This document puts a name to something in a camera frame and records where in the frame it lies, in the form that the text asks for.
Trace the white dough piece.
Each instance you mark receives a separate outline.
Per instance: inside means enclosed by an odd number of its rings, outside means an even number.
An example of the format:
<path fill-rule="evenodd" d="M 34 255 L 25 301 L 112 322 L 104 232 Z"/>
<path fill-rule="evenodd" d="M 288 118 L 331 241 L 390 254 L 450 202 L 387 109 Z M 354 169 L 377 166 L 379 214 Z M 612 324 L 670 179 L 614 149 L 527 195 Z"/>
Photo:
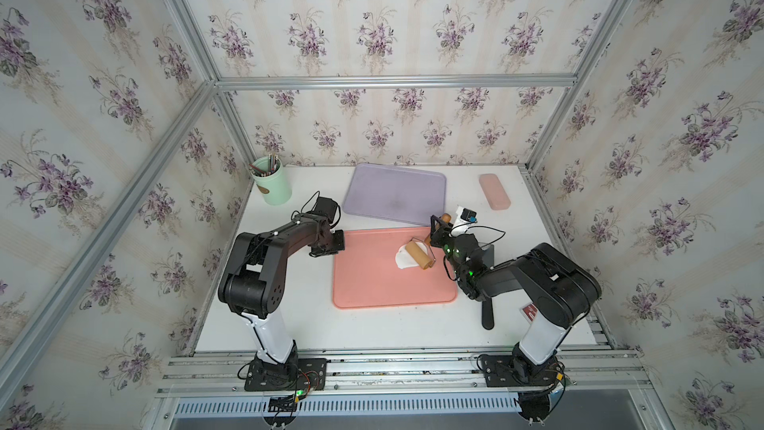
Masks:
<path fill-rule="evenodd" d="M 395 263 L 399 269 L 419 268 L 419 263 L 405 246 L 402 246 L 395 255 Z"/>

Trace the pink plastic tray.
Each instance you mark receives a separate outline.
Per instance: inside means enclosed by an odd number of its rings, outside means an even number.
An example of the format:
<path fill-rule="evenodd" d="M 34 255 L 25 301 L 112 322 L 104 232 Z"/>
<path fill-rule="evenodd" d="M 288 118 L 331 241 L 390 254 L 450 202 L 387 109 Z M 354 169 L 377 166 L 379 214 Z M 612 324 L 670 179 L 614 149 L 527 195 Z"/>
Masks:
<path fill-rule="evenodd" d="M 395 255 L 411 238 L 425 238 L 425 227 L 346 231 L 345 250 L 335 256 L 332 300 L 342 310 L 448 304 L 457 285 L 433 250 L 432 268 L 399 269 Z"/>

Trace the wooden dough roller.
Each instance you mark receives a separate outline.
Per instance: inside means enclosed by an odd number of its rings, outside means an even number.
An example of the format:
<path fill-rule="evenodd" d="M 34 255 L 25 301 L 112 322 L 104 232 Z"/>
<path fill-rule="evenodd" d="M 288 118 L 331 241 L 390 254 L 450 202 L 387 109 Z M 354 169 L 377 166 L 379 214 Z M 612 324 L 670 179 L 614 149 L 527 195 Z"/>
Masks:
<path fill-rule="evenodd" d="M 452 223 L 452 216 L 445 213 L 440 217 L 431 216 L 430 231 L 425 238 L 411 238 L 403 250 L 413 259 L 415 264 L 422 270 L 434 266 L 436 258 L 432 248 L 432 240 L 435 233 L 444 225 Z"/>

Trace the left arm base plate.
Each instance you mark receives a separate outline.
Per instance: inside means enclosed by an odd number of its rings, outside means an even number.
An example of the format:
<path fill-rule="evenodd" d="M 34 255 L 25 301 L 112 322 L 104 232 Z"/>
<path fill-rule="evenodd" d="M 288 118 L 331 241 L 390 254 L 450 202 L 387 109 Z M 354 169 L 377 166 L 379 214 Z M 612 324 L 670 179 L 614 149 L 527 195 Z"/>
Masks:
<path fill-rule="evenodd" d="M 299 358 L 296 362 L 269 364 L 255 358 L 237 376 L 244 380 L 248 392 L 296 391 L 298 395 L 323 390 L 328 360 Z"/>

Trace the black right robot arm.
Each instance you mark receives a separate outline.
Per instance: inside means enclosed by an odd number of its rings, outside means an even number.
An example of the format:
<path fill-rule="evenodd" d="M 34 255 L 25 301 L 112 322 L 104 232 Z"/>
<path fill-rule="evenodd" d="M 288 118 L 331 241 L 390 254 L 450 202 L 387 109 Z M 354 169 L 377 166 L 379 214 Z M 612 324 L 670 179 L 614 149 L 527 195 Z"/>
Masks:
<path fill-rule="evenodd" d="M 586 270 L 548 243 L 499 264 L 489 264 L 487 248 L 477 237 L 433 215 L 430 245 L 444 252 L 447 276 L 470 299 L 487 304 L 494 298 L 522 290 L 536 315 L 515 345 L 511 365 L 524 381 L 554 366 L 555 354 L 571 331 L 586 318 L 602 297 L 599 282 Z"/>

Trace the black handled metal scraper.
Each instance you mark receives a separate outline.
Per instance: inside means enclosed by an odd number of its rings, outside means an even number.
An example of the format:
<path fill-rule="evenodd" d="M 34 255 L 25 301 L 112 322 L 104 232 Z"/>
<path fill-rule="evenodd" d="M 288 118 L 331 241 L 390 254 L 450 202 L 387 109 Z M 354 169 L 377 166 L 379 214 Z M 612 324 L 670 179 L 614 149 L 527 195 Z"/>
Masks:
<path fill-rule="evenodd" d="M 493 266 L 495 266 L 495 246 L 487 246 L 487 251 L 483 255 L 483 264 L 485 264 L 485 270 L 481 274 L 481 279 L 487 278 L 487 275 L 493 272 Z M 485 330 L 493 330 L 495 328 L 495 312 L 493 311 L 493 301 L 487 296 L 486 292 L 483 292 L 485 298 L 481 302 L 481 325 Z"/>

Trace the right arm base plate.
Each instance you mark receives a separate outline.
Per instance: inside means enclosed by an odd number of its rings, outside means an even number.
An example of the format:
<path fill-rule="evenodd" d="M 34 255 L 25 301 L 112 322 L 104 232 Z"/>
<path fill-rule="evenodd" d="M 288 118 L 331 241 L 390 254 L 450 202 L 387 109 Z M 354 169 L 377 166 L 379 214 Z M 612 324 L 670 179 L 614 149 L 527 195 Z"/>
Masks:
<path fill-rule="evenodd" d="M 564 373 L 564 365 L 555 356 L 544 364 L 533 364 L 521 356 L 481 354 L 477 367 L 489 387 L 555 388 Z"/>

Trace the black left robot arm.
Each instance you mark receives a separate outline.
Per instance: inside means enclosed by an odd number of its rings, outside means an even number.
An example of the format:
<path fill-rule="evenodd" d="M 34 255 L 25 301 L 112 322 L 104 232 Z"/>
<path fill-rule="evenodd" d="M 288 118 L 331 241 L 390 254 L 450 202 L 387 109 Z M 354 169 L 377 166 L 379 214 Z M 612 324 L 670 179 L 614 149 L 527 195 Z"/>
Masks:
<path fill-rule="evenodd" d="M 288 259 L 306 247 L 312 258 L 336 255 L 345 249 L 344 232 L 327 218 L 306 213 L 272 231 L 241 233 L 218 286 L 218 301 L 249 325 L 259 346 L 257 358 L 272 366 L 284 366 L 296 352 L 279 306 Z"/>

